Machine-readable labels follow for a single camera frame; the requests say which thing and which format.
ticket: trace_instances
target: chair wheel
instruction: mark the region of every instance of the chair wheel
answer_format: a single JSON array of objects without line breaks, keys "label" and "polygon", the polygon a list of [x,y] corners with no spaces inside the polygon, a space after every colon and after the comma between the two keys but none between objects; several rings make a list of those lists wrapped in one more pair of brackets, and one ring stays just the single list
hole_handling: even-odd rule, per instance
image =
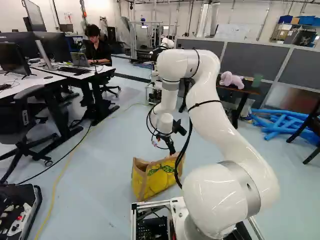
[{"label": "chair wheel", "polygon": [[45,165],[46,167],[50,167],[53,163],[54,163],[53,161],[49,160],[49,161],[45,161],[45,162],[44,162],[44,165]]}]

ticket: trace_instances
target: plush toy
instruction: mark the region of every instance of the plush toy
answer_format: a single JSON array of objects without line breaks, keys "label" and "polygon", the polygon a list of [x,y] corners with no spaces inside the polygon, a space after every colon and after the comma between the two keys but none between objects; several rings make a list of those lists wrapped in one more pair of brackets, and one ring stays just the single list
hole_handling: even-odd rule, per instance
[{"label": "plush toy", "polygon": [[219,84],[226,87],[234,84],[238,87],[238,89],[244,89],[245,85],[242,82],[242,79],[244,79],[243,76],[232,75],[232,72],[225,71],[221,74],[221,80]]}]

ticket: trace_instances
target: black office chair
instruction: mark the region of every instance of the black office chair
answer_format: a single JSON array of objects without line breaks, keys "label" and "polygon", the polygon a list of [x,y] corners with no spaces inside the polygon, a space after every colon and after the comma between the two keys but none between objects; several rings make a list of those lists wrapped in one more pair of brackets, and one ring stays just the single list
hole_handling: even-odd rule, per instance
[{"label": "black office chair", "polygon": [[7,172],[0,180],[0,185],[6,183],[7,178],[16,168],[23,155],[31,155],[37,159],[44,160],[46,167],[51,166],[53,163],[50,157],[39,155],[37,152],[30,149],[54,139],[58,136],[56,133],[33,142],[28,142],[26,137],[27,133],[36,125],[35,115],[39,113],[34,110],[30,110],[31,105],[28,104],[28,98],[39,93],[43,88],[44,85],[29,87],[17,93],[13,97],[14,102],[6,105],[0,105],[0,143],[16,145],[16,149],[0,156],[0,161],[14,156]]},{"label": "black office chair", "polygon": [[[112,62],[111,63],[106,63],[104,64],[104,66],[108,66],[108,67],[112,67]],[[111,74],[111,78],[113,78],[115,76],[115,73],[113,72]],[[120,86],[108,86],[107,84],[109,83],[109,79],[108,78],[101,78],[99,85],[101,85],[102,87],[100,87],[100,92],[109,92],[113,95],[115,95],[116,98],[119,97],[119,92],[121,92],[121,87]],[[118,89],[118,93],[112,91],[111,89]]]},{"label": "black office chair", "polygon": [[[301,127],[291,136],[289,137],[286,142],[291,143],[293,140],[295,140],[296,137],[298,137],[302,131],[306,128],[309,127],[315,134],[317,134],[320,137],[320,97],[315,104],[313,110],[309,114],[309,116],[305,119]],[[304,161],[303,164],[308,164],[315,156],[320,153],[320,143],[316,146],[316,150],[311,153],[310,156],[308,156]]]}]

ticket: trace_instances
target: man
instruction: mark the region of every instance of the man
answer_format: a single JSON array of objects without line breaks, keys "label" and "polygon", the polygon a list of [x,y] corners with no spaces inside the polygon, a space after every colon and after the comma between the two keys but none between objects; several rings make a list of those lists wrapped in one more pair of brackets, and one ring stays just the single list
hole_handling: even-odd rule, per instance
[{"label": "man", "polygon": [[[109,45],[100,39],[100,29],[94,24],[89,24],[85,29],[85,35],[89,38],[89,44],[85,45],[85,55],[91,65],[100,64],[112,66],[111,49]],[[88,83],[81,85],[83,99],[82,107],[94,103],[94,98]]]}]

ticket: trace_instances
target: floor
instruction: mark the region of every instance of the floor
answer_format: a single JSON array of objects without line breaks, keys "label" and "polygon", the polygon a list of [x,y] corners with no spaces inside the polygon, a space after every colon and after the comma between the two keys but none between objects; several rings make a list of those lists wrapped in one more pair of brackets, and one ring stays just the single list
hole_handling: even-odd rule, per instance
[{"label": "floor", "polygon": [[[148,69],[132,67],[128,60],[113,58],[119,73],[147,78]],[[71,159],[70,165],[61,178],[57,189],[55,204],[42,234],[41,240],[129,240],[130,206],[136,202],[131,189],[131,169],[133,157],[148,161],[165,157],[168,152],[154,148],[146,128],[148,106],[145,103],[145,83],[114,77],[110,85],[122,87],[119,100],[120,109],[110,119],[92,127]],[[76,98],[68,106],[70,119],[79,119],[84,112]],[[174,113],[174,118],[182,118],[182,125],[188,127],[188,115]],[[89,123],[83,123],[84,130],[68,142],[50,153],[53,161],[73,148],[86,133]],[[49,121],[38,125],[28,135],[31,139],[40,137],[39,132],[48,134],[55,131]],[[286,143],[287,135],[280,135],[270,141],[263,139],[260,129],[240,122],[239,132],[260,152],[274,169],[281,187],[279,200],[268,210],[260,212],[255,218],[265,240],[318,240],[320,215],[320,155],[310,164],[302,161],[314,146],[297,138]],[[176,149],[181,149],[185,138],[173,137]],[[0,154],[13,147],[0,145]],[[29,239],[35,235],[48,212],[52,186],[67,159],[30,181],[42,189],[43,203],[34,222]],[[194,168],[222,160],[219,149],[203,140],[195,131],[192,133],[186,151],[183,178]],[[4,174],[10,159],[0,163],[0,176]],[[16,170],[8,179],[9,183],[20,182],[44,169],[41,161],[34,162],[29,157],[21,159]],[[181,196],[178,186],[159,194],[152,201]]]}]

